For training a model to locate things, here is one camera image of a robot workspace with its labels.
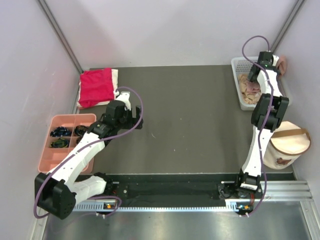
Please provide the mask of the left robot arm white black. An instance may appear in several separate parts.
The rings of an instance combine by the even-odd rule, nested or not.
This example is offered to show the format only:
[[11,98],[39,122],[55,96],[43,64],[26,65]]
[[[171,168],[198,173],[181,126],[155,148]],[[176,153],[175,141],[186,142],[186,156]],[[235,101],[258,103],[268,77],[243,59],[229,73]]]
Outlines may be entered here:
[[106,199],[113,194],[113,182],[104,173],[95,173],[82,181],[77,178],[112,140],[143,127],[143,105],[136,106],[133,116],[130,102],[130,95],[136,91],[125,86],[118,91],[119,95],[107,104],[105,113],[88,127],[76,147],[48,173],[35,177],[33,215],[36,219],[53,215],[64,220],[77,204],[98,195]]

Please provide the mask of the pink printed t shirt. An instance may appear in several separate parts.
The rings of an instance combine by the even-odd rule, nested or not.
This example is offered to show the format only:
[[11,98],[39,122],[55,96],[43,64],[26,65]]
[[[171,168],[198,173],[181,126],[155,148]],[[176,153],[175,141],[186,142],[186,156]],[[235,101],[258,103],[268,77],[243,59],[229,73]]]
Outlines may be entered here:
[[287,71],[288,61],[284,55],[281,55],[276,64],[277,69],[280,72],[280,76],[283,77]]

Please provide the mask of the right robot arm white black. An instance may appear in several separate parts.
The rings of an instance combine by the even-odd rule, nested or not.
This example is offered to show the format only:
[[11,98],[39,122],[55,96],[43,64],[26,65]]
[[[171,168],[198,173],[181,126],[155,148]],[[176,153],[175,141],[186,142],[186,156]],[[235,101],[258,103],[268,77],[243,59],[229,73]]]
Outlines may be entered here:
[[279,57],[270,51],[261,51],[248,74],[250,82],[260,86],[261,96],[253,109],[251,124],[253,135],[245,163],[241,167],[233,192],[239,198],[256,193],[262,175],[263,157],[268,143],[280,127],[290,100],[279,89],[276,68]]

